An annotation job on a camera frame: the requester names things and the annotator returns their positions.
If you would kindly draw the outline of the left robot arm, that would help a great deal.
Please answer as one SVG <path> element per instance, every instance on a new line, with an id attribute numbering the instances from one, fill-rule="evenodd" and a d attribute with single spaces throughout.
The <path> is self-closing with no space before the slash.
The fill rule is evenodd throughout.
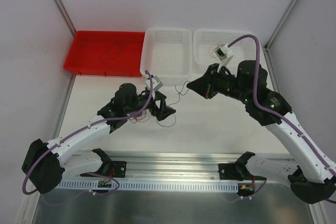
<path id="1" fill-rule="evenodd" d="M 175 114 L 176 110 L 166 104 L 166 96 L 151 87 L 141 93 L 131 83 L 122 84 L 114 97 L 103 106 L 84 126 L 47 142 L 33 141 L 22 165 L 25 178 L 22 191 L 25 195 L 26 184 L 31 182 L 35 190 L 46 194 L 56 188 L 66 178 L 80 176 L 105 176 L 111 179 L 117 170 L 109 155 L 100 148 L 77 152 L 105 137 L 136 118 L 142 112 L 149 112 L 158 121 Z"/>

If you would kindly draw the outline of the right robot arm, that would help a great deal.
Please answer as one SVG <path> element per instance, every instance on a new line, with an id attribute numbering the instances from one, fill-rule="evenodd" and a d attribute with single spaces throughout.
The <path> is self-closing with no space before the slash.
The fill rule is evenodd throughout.
<path id="1" fill-rule="evenodd" d="M 296 164 L 278 163 L 245 152 L 235 163 L 220 165 L 225 177 L 235 180 L 263 177 L 281 183 L 302 201 L 328 201 L 335 193 L 335 162 L 304 133 L 288 102 L 267 88 L 267 70 L 254 60 L 244 60 L 233 75 L 214 63 L 187 88 L 205 99 L 222 94 L 242 102 L 246 112 L 271 132 L 295 159 Z"/>

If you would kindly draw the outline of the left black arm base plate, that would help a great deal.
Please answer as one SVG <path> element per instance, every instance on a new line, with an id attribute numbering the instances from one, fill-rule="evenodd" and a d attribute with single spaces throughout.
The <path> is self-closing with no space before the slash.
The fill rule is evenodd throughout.
<path id="1" fill-rule="evenodd" d="M 125 178 L 127 172 L 126 161 L 111 161 L 108 169 L 109 177 Z"/>

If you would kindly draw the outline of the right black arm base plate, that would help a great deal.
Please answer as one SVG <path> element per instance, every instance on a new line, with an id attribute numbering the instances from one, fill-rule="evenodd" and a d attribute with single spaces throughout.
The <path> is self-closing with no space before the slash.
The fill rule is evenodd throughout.
<path id="1" fill-rule="evenodd" d="M 220 180 L 239 180 L 234 163 L 220 163 L 218 164 L 218 174 Z"/>

